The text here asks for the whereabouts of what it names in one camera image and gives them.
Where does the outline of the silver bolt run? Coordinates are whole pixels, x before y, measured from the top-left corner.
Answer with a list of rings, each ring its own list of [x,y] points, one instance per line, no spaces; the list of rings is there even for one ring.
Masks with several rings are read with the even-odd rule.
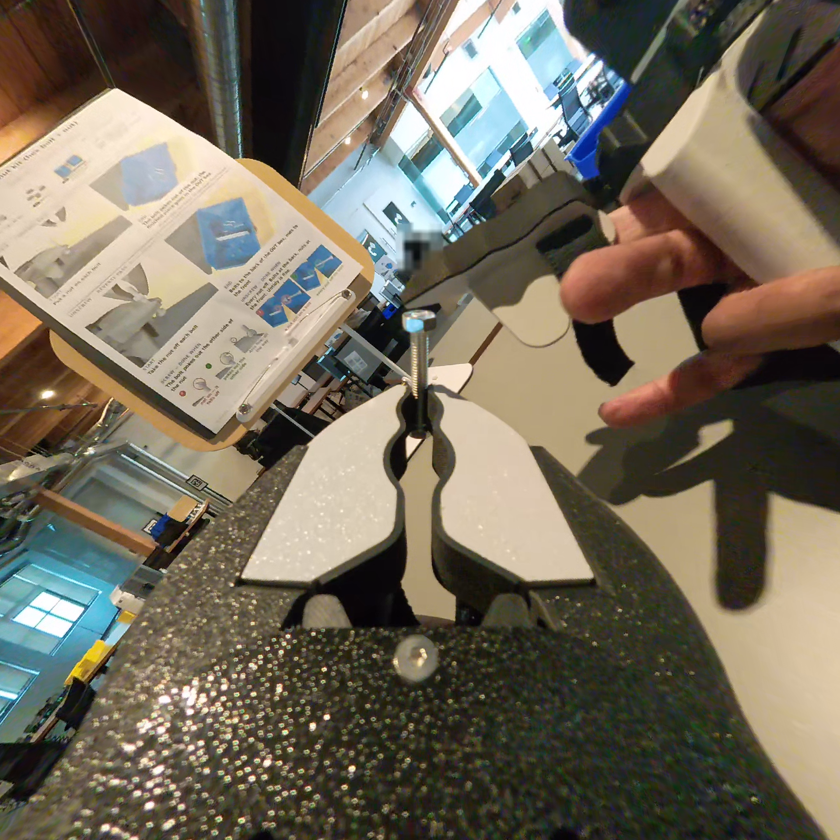
[[[427,433],[428,335],[415,331],[410,339],[413,436],[422,439]]]

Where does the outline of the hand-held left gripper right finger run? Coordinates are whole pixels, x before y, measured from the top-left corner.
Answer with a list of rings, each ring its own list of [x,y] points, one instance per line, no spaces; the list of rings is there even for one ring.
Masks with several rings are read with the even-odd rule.
[[[452,594],[588,585],[592,567],[527,441],[449,389],[427,402],[437,485],[434,572]]]

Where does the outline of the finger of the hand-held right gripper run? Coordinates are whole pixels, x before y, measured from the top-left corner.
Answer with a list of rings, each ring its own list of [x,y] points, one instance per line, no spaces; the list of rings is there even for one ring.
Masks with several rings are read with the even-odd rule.
[[[482,260],[559,230],[579,217],[596,218],[595,198],[572,174],[556,172],[530,187],[506,210],[445,247],[445,264]]]
[[[599,209],[562,205],[512,209],[476,234],[458,279],[521,343],[543,348],[571,325],[560,280],[579,256],[612,245],[616,229]]]

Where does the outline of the person's right hand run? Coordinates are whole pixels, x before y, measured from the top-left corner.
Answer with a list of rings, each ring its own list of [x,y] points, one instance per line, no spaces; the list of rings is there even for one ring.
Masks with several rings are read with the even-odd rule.
[[[616,242],[578,257],[562,275],[560,299],[576,321],[614,319],[672,292],[729,284],[700,331],[706,348],[672,372],[605,402],[610,427],[673,415],[728,391],[773,351],[839,338],[839,268],[810,269],[754,285],[657,191],[610,214]]]

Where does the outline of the printed instruction sheet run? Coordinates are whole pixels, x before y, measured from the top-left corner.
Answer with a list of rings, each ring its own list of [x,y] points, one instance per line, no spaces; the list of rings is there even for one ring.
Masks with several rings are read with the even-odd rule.
[[[108,89],[2,162],[2,284],[202,438],[360,265],[236,159]]]

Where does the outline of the large blue storage bin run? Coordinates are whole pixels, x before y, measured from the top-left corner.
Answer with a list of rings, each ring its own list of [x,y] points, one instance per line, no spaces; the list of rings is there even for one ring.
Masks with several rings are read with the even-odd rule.
[[[622,81],[603,110],[594,118],[581,137],[574,143],[571,151],[565,156],[565,160],[572,165],[582,182],[593,180],[599,175],[596,156],[602,134],[616,119],[631,89],[632,86],[628,82]]]

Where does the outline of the white clip bar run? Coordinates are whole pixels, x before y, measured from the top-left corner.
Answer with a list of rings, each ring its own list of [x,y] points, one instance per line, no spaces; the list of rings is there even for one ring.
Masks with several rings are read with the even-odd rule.
[[[287,376],[293,377],[307,358],[317,349],[355,308],[356,295],[345,288],[295,321],[280,340],[278,352],[261,372],[247,395],[241,400],[235,419],[250,422],[265,399],[280,389]]]

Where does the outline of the white base board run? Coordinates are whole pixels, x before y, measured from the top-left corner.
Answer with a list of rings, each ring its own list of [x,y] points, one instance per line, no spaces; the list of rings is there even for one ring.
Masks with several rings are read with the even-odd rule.
[[[453,393],[461,393],[473,374],[470,363],[433,365],[427,368],[426,386],[443,387]],[[387,386],[401,386],[406,393],[413,392],[413,380],[410,372],[392,371],[385,378]]]

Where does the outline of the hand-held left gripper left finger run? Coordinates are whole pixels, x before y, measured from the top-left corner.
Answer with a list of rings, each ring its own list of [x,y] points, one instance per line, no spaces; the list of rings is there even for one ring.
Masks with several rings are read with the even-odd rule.
[[[240,574],[243,583],[309,588],[338,580],[404,541],[392,451],[403,441],[396,385],[316,436]]]

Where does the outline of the silver ventilation duct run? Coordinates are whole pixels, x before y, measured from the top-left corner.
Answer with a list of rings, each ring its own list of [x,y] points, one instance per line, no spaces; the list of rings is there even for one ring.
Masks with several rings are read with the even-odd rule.
[[[238,2],[192,2],[194,39],[216,145],[233,158],[244,150]]]

